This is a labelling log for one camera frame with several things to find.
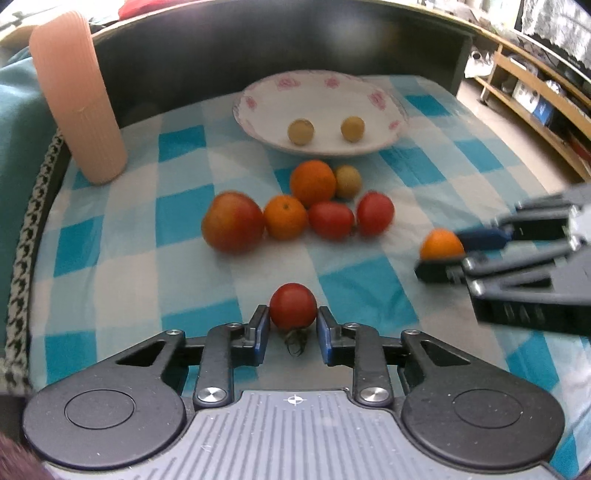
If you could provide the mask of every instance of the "shelf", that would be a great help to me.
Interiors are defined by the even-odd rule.
[[[519,56],[526,59],[529,63],[538,67],[542,72],[546,75],[551,77],[553,80],[558,82],[565,88],[571,95],[574,95],[578,98],[584,106],[587,108],[591,108],[591,99],[587,97],[581,90],[579,90],[575,85],[570,83],[565,77],[563,77],[560,73],[557,73],[553,68],[547,66],[543,61],[535,58],[531,53],[519,48],[517,45],[513,45],[512,43],[503,43],[503,46],[512,50],[514,53],[519,54]]]
[[[569,103],[566,98],[560,96],[537,76],[512,62],[511,59],[505,57],[501,53],[495,52],[494,60],[498,67],[516,76],[530,89],[538,92],[540,96],[550,102],[579,130],[581,130],[583,135],[587,138],[591,138],[591,122],[572,103]]]
[[[591,169],[584,163],[569,145],[567,145],[558,135],[545,127],[537,118],[529,113],[522,105],[520,105],[514,98],[506,93],[501,92],[498,88],[493,87],[486,80],[476,77],[485,89],[496,96],[501,102],[519,115],[527,124],[531,126],[542,138],[544,138],[579,174],[585,181],[591,181]]]

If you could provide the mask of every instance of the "yellow ball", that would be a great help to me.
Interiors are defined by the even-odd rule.
[[[363,181],[357,168],[351,165],[341,165],[335,170],[336,177],[336,196],[352,200],[361,190]]]
[[[365,123],[358,116],[350,116],[341,124],[340,132],[347,142],[357,143],[363,138]]]
[[[293,144],[303,147],[312,141],[314,125],[305,118],[298,118],[287,128],[287,136]]]

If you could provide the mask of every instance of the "large tomato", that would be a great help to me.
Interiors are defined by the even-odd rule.
[[[317,310],[314,294],[299,283],[279,287],[269,302],[271,320],[283,331],[309,327]]]
[[[220,252],[240,254],[262,241],[265,219],[258,205],[240,192],[217,195],[201,222],[207,244]]]
[[[355,215],[342,203],[319,202],[308,211],[308,220],[312,230],[322,238],[339,241],[351,234]]]
[[[386,231],[394,220],[394,204],[383,193],[367,192],[357,205],[357,224],[363,236]]]

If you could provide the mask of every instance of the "tangerine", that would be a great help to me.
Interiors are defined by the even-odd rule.
[[[335,196],[336,177],[330,167],[320,160],[308,160],[291,173],[290,190],[306,208],[327,202]]]
[[[273,197],[263,212],[267,232],[275,240],[292,240],[308,226],[308,213],[301,202],[291,195]]]
[[[458,257],[464,253],[464,246],[455,233],[444,228],[436,228],[423,241],[420,257],[421,260],[437,260]]]

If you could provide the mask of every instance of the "teal fabric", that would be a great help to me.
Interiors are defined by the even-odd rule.
[[[22,220],[56,123],[39,90],[28,50],[0,69],[0,355]]]

